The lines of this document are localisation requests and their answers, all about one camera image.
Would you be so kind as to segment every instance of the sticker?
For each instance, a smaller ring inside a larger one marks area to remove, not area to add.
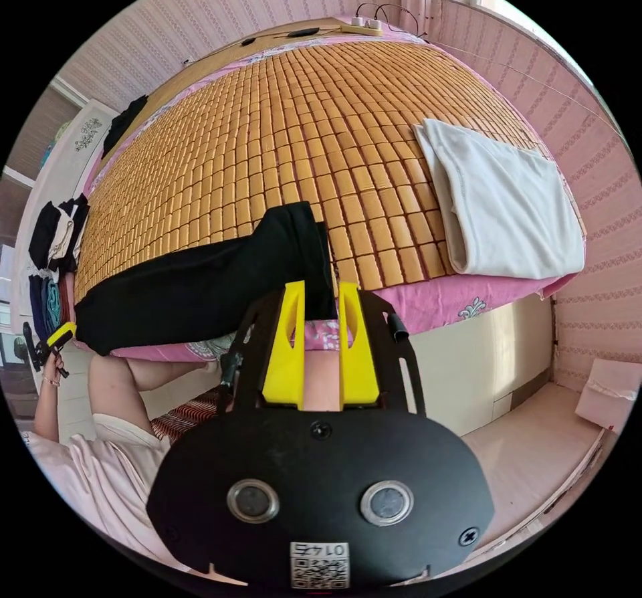
[[[348,543],[291,542],[290,569],[293,589],[348,589]]]

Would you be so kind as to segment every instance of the person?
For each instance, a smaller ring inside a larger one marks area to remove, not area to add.
[[[96,439],[73,435],[67,444],[60,443],[58,433],[61,368],[62,357],[52,352],[42,371],[33,431],[23,433],[42,472],[67,504],[98,530],[158,562],[203,576],[172,556],[147,516],[147,498],[170,442],[154,434],[140,395],[203,369],[203,363],[94,355],[88,389]],[[218,362],[205,368],[213,374],[212,387],[216,386]],[[205,577],[244,584],[212,569]]]

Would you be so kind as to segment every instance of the red striped fabric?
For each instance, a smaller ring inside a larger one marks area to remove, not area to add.
[[[174,443],[186,431],[216,415],[219,394],[208,391],[181,406],[152,420],[152,429],[158,439],[166,436]]]

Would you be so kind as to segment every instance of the power strip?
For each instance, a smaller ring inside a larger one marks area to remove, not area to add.
[[[341,31],[349,34],[363,34],[365,36],[383,36],[383,29],[361,27],[359,25],[341,25]]]

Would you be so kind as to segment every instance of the pink wallpaper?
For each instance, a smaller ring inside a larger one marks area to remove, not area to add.
[[[595,357],[642,363],[642,185],[599,101],[547,47],[483,10],[444,1],[426,29],[528,119],[580,207],[586,268],[557,297],[555,380],[579,391]]]
[[[359,3],[401,0],[139,0],[99,29],[60,76],[85,96],[123,110],[183,69],[248,34],[296,21],[352,15]],[[364,7],[362,15],[372,15]],[[392,22],[398,11],[387,11]]]

